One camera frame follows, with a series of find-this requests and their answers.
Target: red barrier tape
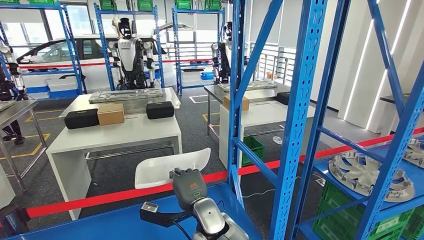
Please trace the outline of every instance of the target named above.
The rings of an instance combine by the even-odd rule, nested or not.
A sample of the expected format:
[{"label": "red barrier tape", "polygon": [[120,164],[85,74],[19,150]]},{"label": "red barrier tape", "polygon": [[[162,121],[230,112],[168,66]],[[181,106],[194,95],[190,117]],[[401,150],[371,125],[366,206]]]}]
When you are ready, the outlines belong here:
[{"label": "red barrier tape", "polygon": [[[205,61],[212,61],[212,59],[187,59],[187,60],[180,60],[182,63],[186,62],[205,62]],[[176,60],[162,60],[162,63],[175,63]],[[89,66],[100,66],[105,65],[104,62],[92,62],[92,63],[81,63],[81,67],[89,67]],[[26,66],[25,64],[21,64],[19,66],[21,69],[56,69],[56,68],[72,68],[72,64],[63,64],[63,65],[31,65]]]},{"label": "red barrier tape", "polygon": [[[424,133],[424,127],[417,128],[413,131],[413,134],[420,134]],[[380,144],[383,142],[387,142],[393,139],[394,135],[388,135],[388,136],[382,136],[377,137],[365,141],[361,141],[358,144],[363,147],[368,147],[376,144]],[[340,146],[336,148],[326,149],[322,151],[318,151],[315,154],[315,158],[322,158],[326,156],[331,156],[334,154],[342,153],[351,150],[352,148],[349,146]],[[299,158],[299,162],[303,162],[305,160],[305,155],[301,155]],[[265,163],[270,169],[275,169],[280,166],[280,160],[270,161]],[[248,175],[252,173],[259,172],[259,169],[255,165],[251,166],[245,166],[238,170],[238,175]],[[227,171],[221,171],[221,172],[215,172],[211,174],[207,174],[203,176],[203,179],[206,183],[221,181],[227,178]],[[87,197],[83,199],[78,200],[72,200],[67,202],[59,202],[44,206],[36,206],[36,207],[30,207],[27,208],[26,211],[28,215],[31,218],[50,215],[50,214],[56,214],[61,212],[66,212],[73,209],[81,209],[81,208],[87,208],[102,204],[108,204],[113,203],[117,201],[127,200],[127,199],[133,199],[138,197],[143,197],[151,194],[157,194],[157,193],[163,193],[167,191],[172,190],[172,184],[168,183],[161,186],[155,186],[150,188],[144,188],[144,189],[131,189],[126,191],[120,191],[120,192],[114,192],[114,193],[108,193],[100,196],[92,196]]]}]

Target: person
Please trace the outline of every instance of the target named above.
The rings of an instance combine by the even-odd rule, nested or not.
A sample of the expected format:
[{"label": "person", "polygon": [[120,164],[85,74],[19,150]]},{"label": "person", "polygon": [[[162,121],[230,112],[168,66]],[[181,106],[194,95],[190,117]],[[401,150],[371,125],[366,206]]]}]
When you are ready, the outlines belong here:
[{"label": "person", "polygon": [[[0,65],[0,101],[11,101],[18,96],[18,90],[15,84],[6,79],[5,72],[3,71],[2,65]],[[3,141],[11,141],[13,138],[15,145],[21,145],[24,143],[25,137],[22,136],[21,127],[19,126],[18,120],[13,121],[10,126],[3,128],[6,136],[3,137]]]}]

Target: cardboard box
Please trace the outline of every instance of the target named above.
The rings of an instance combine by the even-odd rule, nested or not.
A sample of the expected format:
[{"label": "cardboard box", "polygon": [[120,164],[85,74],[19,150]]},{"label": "cardboard box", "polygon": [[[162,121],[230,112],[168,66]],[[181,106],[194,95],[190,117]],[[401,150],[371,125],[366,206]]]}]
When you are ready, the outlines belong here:
[{"label": "cardboard box", "polygon": [[[241,100],[241,110],[242,110],[242,111],[249,111],[249,104],[250,104],[249,99],[247,99],[247,98],[244,96],[244,97],[243,97],[243,99]],[[224,96],[224,101],[223,101],[222,105],[223,105],[226,109],[230,110],[230,95],[226,95],[226,96]]]},{"label": "cardboard box", "polygon": [[121,124],[124,122],[124,105],[122,103],[100,104],[97,117],[100,126]]}]

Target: car door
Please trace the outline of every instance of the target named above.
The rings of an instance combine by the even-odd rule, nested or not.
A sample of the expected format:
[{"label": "car door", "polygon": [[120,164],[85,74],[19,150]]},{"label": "car door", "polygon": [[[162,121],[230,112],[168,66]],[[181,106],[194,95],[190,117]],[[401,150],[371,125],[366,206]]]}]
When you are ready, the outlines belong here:
[{"label": "car door", "polygon": [[[82,73],[85,76],[85,85],[88,93],[98,91],[110,91],[108,73],[105,66],[105,59],[102,53],[102,43],[99,38],[82,38],[79,41],[80,61]],[[109,61],[112,63],[112,53],[109,52]],[[118,83],[119,72],[112,69],[114,85]]]}]

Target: green plastic crate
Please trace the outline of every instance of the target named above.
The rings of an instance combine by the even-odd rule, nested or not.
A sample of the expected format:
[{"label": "green plastic crate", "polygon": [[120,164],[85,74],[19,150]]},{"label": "green plastic crate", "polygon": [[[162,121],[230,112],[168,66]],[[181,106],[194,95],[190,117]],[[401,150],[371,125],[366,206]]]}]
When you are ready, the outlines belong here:
[{"label": "green plastic crate", "polygon": [[175,0],[177,9],[192,9],[192,0]]},{"label": "green plastic crate", "polygon": [[221,10],[221,0],[204,0],[204,9]]},{"label": "green plastic crate", "polygon": [[137,0],[137,7],[139,11],[153,12],[153,0]]},{"label": "green plastic crate", "polygon": [[19,0],[0,0],[2,4],[19,4]]},{"label": "green plastic crate", "polygon": [[[262,161],[264,160],[264,145],[260,143],[256,138],[253,136],[247,136],[243,139],[243,143],[246,144],[246,146],[252,150],[252,152],[260,158]],[[248,165],[251,165],[252,161],[248,158],[248,156],[244,155],[241,157],[241,166],[245,167]]]},{"label": "green plastic crate", "polygon": [[[342,191],[340,191],[334,185],[328,182],[325,185],[324,191],[321,196],[321,200],[318,207],[318,214],[328,212],[332,209],[350,203],[351,201],[352,200],[350,200],[350,198],[348,198]],[[378,222],[375,225],[374,230],[370,233],[370,237],[368,239],[385,239],[381,237],[385,236],[388,233],[392,233],[393,231],[398,232],[399,228],[401,228],[400,233],[402,233],[403,228],[409,221],[413,212],[414,209],[411,209],[397,216],[393,216],[386,220]],[[325,227],[329,228],[329,226],[333,226],[334,231],[336,232],[339,228],[342,228],[343,231],[341,231],[341,234],[343,234],[343,238],[346,238],[346,236],[344,235],[348,235],[353,238],[356,234],[358,224],[361,221],[363,213],[364,209],[359,205],[340,210],[330,216],[330,219],[332,219],[332,221],[326,218],[327,222]],[[335,227],[333,222],[337,222],[340,226]]]},{"label": "green plastic crate", "polygon": [[100,0],[101,10],[118,10],[116,0]]},{"label": "green plastic crate", "polygon": [[29,4],[47,4],[47,5],[54,5],[56,2],[55,0],[28,0]]},{"label": "green plastic crate", "polygon": [[417,240],[424,234],[424,206],[415,208],[412,216],[403,230],[402,237],[406,240]]}]

